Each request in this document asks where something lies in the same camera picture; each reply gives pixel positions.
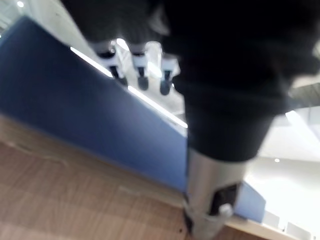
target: wooden table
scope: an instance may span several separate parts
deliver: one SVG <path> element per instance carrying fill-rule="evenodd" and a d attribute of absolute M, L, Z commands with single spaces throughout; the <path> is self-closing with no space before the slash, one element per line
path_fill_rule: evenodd
<path fill-rule="evenodd" d="M 0 116 L 0 240 L 190 240 L 179 192 Z M 233 217 L 216 240 L 294 240 Z"/>

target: blue panel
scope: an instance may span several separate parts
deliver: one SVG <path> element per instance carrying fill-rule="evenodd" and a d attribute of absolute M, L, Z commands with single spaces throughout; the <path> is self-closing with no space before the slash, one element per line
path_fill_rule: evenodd
<path fill-rule="evenodd" d="M 249 184 L 244 182 L 234 212 L 242 217 L 262 223 L 265 216 L 266 200 Z"/>
<path fill-rule="evenodd" d="M 186 138 L 26 17 L 0 40 L 0 111 L 154 181 L 185 189 Z M 238 214 L 258 220 L 261 199 L 244 188 Z"/>

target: ceiling light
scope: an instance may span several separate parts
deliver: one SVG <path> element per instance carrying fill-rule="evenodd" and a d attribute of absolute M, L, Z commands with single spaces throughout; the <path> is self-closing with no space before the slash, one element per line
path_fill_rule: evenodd
<path fill-rule="evenodd" d="M 116 39 L 116 43 L 117 43 L 120 47 L 122 47 L 124 50 L 129 51 L 129 47 L 128 47 L 126 41 L 123 40 L 122 38 L 117 38 L 117 39 Z"/>
<path fill-rule="evenodd" d="M 285 114 L 285 116 L 293 126 L 296 133 L 306 143 L 306 147 L 308 147 L 309 150 L 311 150 L 317 156 L 320 156 L 320 141 L 307 123 L 302 119 L 302 117 L 296 113 L 296 111 L 289 111 Z"/>
<path fill-rule="evenodd" d="M 25 4 L 22 1 L 17 1 L 16 4 L 19 8 L 23 8 L 25 6 Z"/>
<path fill-rule="evenodd" d="M 154 65 L 152 62 L 148 61 L 148 70 L 153 73 L 157 78 L 162 77 L 161 69 Z"/>
<path fill-rule="evenodd" d="M 74 52 L 76 55 L 78 55 L 80 58 L 85 60 L 88 64 L 93 66 L 94 68 L 98 69 L 100 72 L 103 74 L 107 75 L 109 78 L 112 78 L 112 74 L 109 70 L 107 70 L 105 67 L 101 66 L 99 63 L 96 61 L 93 61 L 90 57 L 84 55 L 82 52 L 78 51 L 77 49 L 70 47 L 70 50 Z"/>
<path fill-rule="evenodd" d="M 152 101 L 150 98 L 148 98 L 146 95 L 139 92 L 134 87 L 128 86 L 128 90 L 131 93 L 133 93 L 134 95 L 136 95 L 138 98 L 140 98 L 141 100 L 145 101 L 147 104 L 149 104 L 150 106 L 152 106 L 153 108 L 158 110 L 161 114 L 165 115 L 166 117 L 168 117 L 169 119 L 174 121 L 176 124 L 180 125 L 181 127 L 185 128 L 185 129 L 188 128 L 188 125 L 184 121 L 182 121 L 181 119 L 179 119 L 178 117 L 173 115 L 171 112 L 165 110 L 162 106 L 160 106 L 156 102 Z"/>

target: white wall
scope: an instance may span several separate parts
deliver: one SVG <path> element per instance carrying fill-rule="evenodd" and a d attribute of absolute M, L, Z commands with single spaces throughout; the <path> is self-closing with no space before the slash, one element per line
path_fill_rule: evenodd
<path fill-rule="evenodd" d="M 246 181 L 266 199 L 266 210 L 320 235 L 320 163 L 259 158 Z"/>

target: light fixture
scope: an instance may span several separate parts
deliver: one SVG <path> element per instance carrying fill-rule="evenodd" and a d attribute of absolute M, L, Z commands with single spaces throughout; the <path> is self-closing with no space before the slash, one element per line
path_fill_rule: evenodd
<path fill-rule="evenodd" d="M 124 50 L 129 51 L 129 47 L 128 47 L 126 41 L 123 40 L 122 38 L 117 38 L 117 39 L 116 39 L 116 43 L 117 43 L 120 47 L 122 47 Z"/>
<path fill-rule="evenodd" d="M 148 61 L 148 70 L 153 73 L 157 78 L 162 77 L 162 72 L 160 68 L 154 65 L 151 61 Z"/>
<path fill-rule="evenodd" d="M 314 152 L 319 154 L 320 142 L 318 137 L 310 129 L 307 123 L 301 118 L 301 116 L 296 113 L 296 111 L 289 111 L 285 114 L 286 118 L 290 124 L 294 127 L 296 132 L 306 141 L 309 147 L 312 147 Z"/>
<path fill-rule="evenodd" d="M 162 106 L 160 106 L 156 102 L 152 101 L 150 98 L 148 98 L 146 95 L 139 92 L 134 87 L 128 86 L 128 90 L 131 93 L 133 93 L 134 95 L 136 95 L 138 98 L 140 98 L 141 100 L 143 100 L 144 102 L 149 104 L 151 107 L 155 108 L 158 112 L 160 112 L 161 114 L 165 115 L 167 118 L 174 121 L 176 124 L 180 125 L 181 127 L 185 128 L 185 129 L 188 128 L 188 125 L 184 121 L 182 121 L 181 119 L 179 119 L 178 117 L 173 115 L 171 112 L 165 110 Z"/>
<path fill-rule="evenodd" d="M 80 58 L 82 58 L 83 60 L 85 60 L 88 64 L 90 64 L 91 66 L 93 66 L 94 68 L 98 69 L 100 72 L 102 72 L 103 74 L 107 75 L 109 78 L 112 78 L 112 74 L 111 72 L 106 69 L 105 67 L 101 66 L 99 63 L 97 63 L 96 61 L 93 61 L 90 57 L 84 55 L 82 52 L 78 51 L 77 49 L 70 47 L 70 50 L 72 52 L 74 52 L 76 55 L 78 55 Z"/>
<path fill-rule="evenodd" d="M 17 1 L 16 4 L 19 8 L 23 8 L 25 6 L 25 4 L 22 1 Z"/>

